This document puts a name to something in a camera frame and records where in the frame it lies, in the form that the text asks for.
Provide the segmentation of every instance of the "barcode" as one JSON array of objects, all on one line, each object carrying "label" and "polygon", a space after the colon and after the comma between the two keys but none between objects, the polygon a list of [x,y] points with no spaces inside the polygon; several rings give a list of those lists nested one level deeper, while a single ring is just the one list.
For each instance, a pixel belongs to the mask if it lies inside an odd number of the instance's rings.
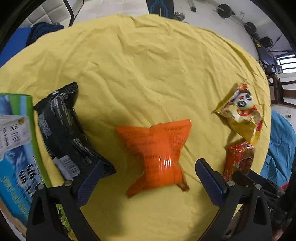
[{"label": "barcode", "polygon": [[20,141],[20,136],[19,136],[19,132],[13,132],[11,133],[11,137],[12,137],[12,142],[19,142]]},{"label": "barcode", "polygon": [[72,177],[76,177],[80,174],[78,166],[70,159],[69,156],[63,156],[62,158],[60,158],[60,161],[64,164],[68,172],[70,172]]},{"label": "barcode", "polygon": [[6,146],[8,146],[9,145],[9,142],[8,142],[8,137],[7,137],[7,131],[6,131],[6,127],[3,127],[3,129],[2,129],[2,131],[3,131],[3,134],[4,134],[4,141],[5,141],[5,144],[6,144]]}]

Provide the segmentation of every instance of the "bed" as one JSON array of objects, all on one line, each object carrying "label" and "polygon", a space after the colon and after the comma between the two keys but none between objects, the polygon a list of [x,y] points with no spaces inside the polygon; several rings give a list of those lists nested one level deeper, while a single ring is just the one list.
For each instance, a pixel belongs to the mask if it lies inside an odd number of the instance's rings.
[{"label": "bed", "polygon": [[[113,15],[42,36],[0,69],[0,79],[1,92],[30,94],[34,104],[77,81],[75,109],[81,124],[96,150],[118,171],[99,181],[81,209],[102,240],[190,241],[202,235],[218,209],[194,164],[205,158],[222,173],[228,145],[242,139],[214,113],[242,79],[264,110],[255,172],[260,172],[268,150],[269,86],[256,60],[212,31],[157,15]],[[127,199],[125,192],[142,168],[117,136],[116,126],[149,127],[188,118],[192,129],[179,163],[190,191],[170,186]],[[51,181],[61,185],[64,180],[36,131]]]}]

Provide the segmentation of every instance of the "plastic wrapper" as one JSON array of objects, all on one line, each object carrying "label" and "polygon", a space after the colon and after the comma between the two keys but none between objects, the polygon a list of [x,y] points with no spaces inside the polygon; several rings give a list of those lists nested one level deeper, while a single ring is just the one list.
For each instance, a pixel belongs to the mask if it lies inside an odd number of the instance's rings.
[{"label": "plastic wrapper", "polygon": [[228,148],[223,178],[225,181],[232,180],[232,175],[240,171],[246,175],[251,169],[255,148],[248,142],[233,145]]},{"label": "plastic wrapper", "polygon": [[287,181],[283,186],[281,186],[281,190],[286,191],[289,186],[289,181]]},{"label": "plastic wrapper", "polygon": [[144,164],[143,175],[126,192],[128,198],[143,190],[174,184],[182,191],[189,190],[178,161],[191,125],[190,120],[182,120],[157,124],[150,128],[117,127],[127,148]]},{"label": "plastic wrapper", "polygon": [[216,109],[227,118],[231,128],[253,146],[256,145],[262,126],[262,108],[253,103],[248,86],[242,82],[234,94]]},{"label": "plastic wrapper", "polygon": [[93,160],[104,163],[104,177],[116,172],[88,141],[74,110],[76,82],[60,88],[34,106],[43,141],[55,165],[66,180],[74,180]]}]

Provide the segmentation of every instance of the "red packet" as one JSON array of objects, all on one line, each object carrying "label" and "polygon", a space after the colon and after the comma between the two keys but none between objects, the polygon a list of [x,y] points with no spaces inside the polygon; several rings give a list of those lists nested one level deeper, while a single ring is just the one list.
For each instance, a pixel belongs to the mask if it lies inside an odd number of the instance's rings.
[{"label": "red packet", "polygon": [[248,174],[254,158],[255,148],[247,141],[233,145],[228,148],[223,178],[225,181],[232,180],[232,175],[236,171]]}]

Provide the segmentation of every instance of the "yellow candy wrapper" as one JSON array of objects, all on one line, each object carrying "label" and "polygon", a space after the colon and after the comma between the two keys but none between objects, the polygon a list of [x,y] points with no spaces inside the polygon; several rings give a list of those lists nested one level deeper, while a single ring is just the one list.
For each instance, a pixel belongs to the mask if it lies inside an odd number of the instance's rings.
[{"label": "yellow candy wrapper", "polygon": [[227,118],[236,133],[256,145],[262,127],[262,107],[253,103],[247,84],[239,84],[234,94],[215,111]]}]

